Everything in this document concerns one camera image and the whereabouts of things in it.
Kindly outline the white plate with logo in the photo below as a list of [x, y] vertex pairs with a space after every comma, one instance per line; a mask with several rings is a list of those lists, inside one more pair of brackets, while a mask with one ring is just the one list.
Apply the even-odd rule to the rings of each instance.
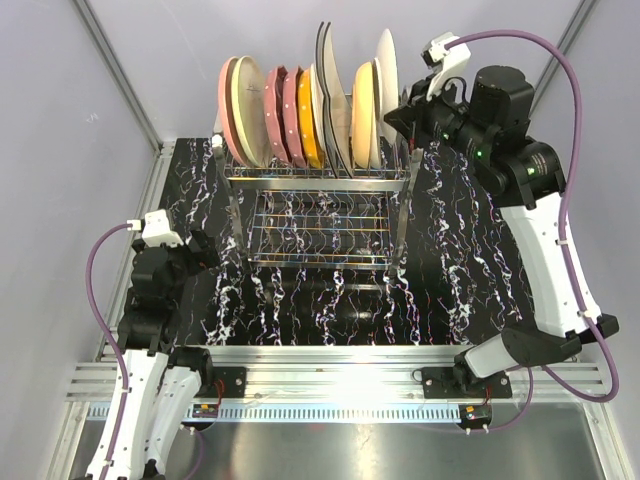
[[392, 33], [385, 29], [378, 41], [374, 67], [374, 105], [377, 135], [389, 146], [394, 146], [398, 133], [385, 120], [386, 114], [399, 105], [399, 87], [396, 50]]

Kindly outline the beige tan round plate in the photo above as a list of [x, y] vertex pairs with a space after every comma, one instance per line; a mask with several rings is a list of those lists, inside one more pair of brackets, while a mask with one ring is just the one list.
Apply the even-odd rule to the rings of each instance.
[[362, 64], [352, 88], [351, 153], [354, 164], [363, 169], [380, 166], [375, 117], [373, 64]]

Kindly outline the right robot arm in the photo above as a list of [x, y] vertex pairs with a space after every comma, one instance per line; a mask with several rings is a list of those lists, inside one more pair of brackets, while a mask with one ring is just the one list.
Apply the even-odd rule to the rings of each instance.
[[533, 323], [505, 327], [455, 357], [454, 388], [475, 397], [509, 369], [547, 368], [604, 344], [620, 326], [593, 301], [581, 270], [566, 268], [564, 252], [575, 245], [558, 229], [565, 175], [556, 151], [528, 134], [535, 90], [525, 75], [494, 65], [477, 72], [471, 90], [458, 76], [439, 92], [435, 85], [435, 75], [414, 83], [384, 120], [413, 148], [434, 140], [469, 161], [514, 237], [533, 299]]

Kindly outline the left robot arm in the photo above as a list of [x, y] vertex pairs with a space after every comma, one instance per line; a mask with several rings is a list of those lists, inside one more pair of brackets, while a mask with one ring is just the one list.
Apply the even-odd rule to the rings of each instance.
[[214, 240], [194, 230], [176, 245], [139, 239], [132, 247], [123, 316], [115, 332], [105, 333], [116, 355], [116, 381], [88, 479], [165, 478], [189, 404], [215, 385], [208, 351], [176, 343], [186, 281], [220, 263]]

